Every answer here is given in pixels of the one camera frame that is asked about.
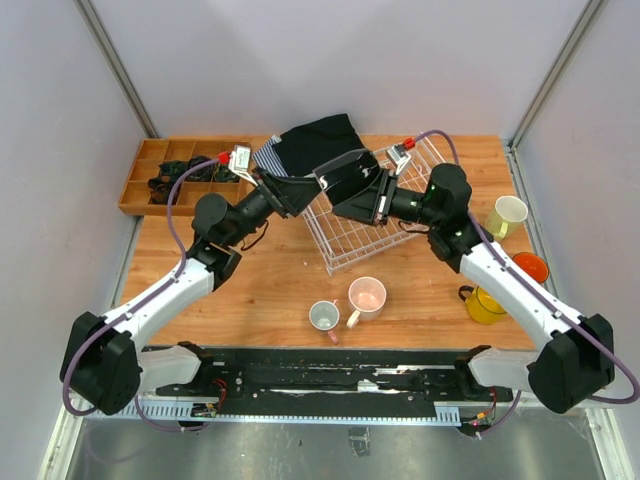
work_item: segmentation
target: wooden table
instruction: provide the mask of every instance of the wooden table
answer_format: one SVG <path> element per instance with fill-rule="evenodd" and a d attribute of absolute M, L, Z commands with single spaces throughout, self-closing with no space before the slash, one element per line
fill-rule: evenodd
<path fill-rule="evenodd" d="M 253 137 L 258 148 L 268 137 Z M 404 137 L 364 136 L 372 150 Z M 461 164 L 473 187 L 471 209 L 484 222 L 496 198 L 514 193 L 502 146 L 497 137 L 457 137 Z M 441 152 L 444 142 L 434 143 Z M 413 238 L 351 268 L 327 274 L 306 223 L 301 217 L 270 219 L 265 238 L 243 255 L 235 274 L 214 294 L 186 309 L 153 338 L 171 345 L 189 340 L 198 345 L 329 347 L 326 335 L 311 327 L 309 308 L 318 300 L 337 300 L 341 320 L 340 347 L 450 349 L 490 344 L 502 348 L 532 348 L 511 318 L 480 325 L 469 318 L 457 295 L 468 283 L 438 261 L 424 237 Z M 176 218 L 185 244 L 193 232 L 190 218 Z M 521 228 L 503 242 L 509 254 L 531 251 Z M 163 217 L 146 217 L 123 293 L 127 301 L 166 274 L 179 253 Z M 347 289 L 361 276 L 380 279 L 388 291 L 378 319 L 346 327 L 350 313 Z"/>

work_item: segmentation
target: wire basket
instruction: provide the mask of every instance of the wire basket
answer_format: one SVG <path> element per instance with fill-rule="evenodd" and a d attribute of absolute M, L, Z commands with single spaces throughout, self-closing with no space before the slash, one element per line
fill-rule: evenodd
<path fill-rule="evenodd" d="M 392 167 L 386 151 L 387 148 L 382 148 L 373 154 L 381 167 Z M 398 179 L 398 186 L 425 192 L 432 167 L 445 163 L 445 159 L 428 138 L 417 142 L 410 153 L 411 165 Z M 392 221 L 385 226 L 372 227 L 337 217 L 331 213 L 331 202 L 324 193 L 316 197 L 302 216 L 320 249 L 329 275 L 418 235 L 405 232 Z M 418 228 L 426 230 L 426 227 L 412 226 L 412 229 Z"/>

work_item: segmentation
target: blue striped fabric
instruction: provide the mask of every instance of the blue striped fabric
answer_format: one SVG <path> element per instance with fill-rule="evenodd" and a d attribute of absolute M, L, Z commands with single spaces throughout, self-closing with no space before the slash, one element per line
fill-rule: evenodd
<path fill-rule="evenodd" d="M 280 139 L 278 137 L 271 137 L 267 143 L 253 154 L 253 160 L 256 162 L 256 165 L 264 168 L 272 175 L 288 177 L 289 175 L 284 170 L 280 157 L 278 157 L 278 154 L 273 150 L 273 146 L 279 141 Z"/>

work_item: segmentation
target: yellow cup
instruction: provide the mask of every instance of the yellow cup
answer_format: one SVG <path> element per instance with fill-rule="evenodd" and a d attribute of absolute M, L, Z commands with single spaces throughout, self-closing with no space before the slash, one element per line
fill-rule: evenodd
<path fill-rule="evenodd" d="M 507 313 L 491 295 L 480 287 L 473 288 L 469 285 L 463 285 L 458 289 L 458 296 L 467 306 L 467 312 L 471 318 L 483 325 L 492 325 Z"/>

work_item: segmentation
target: black cloth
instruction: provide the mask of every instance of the black cloth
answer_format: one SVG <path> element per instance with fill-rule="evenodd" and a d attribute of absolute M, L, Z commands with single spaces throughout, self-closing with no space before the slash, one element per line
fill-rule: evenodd
<path fill-rule="evenodd" d="M 292 128 L 280 138 L 273 149 L 292 177 L 304 177 L 329 160 L 364 147 L 346 113 Z"/>

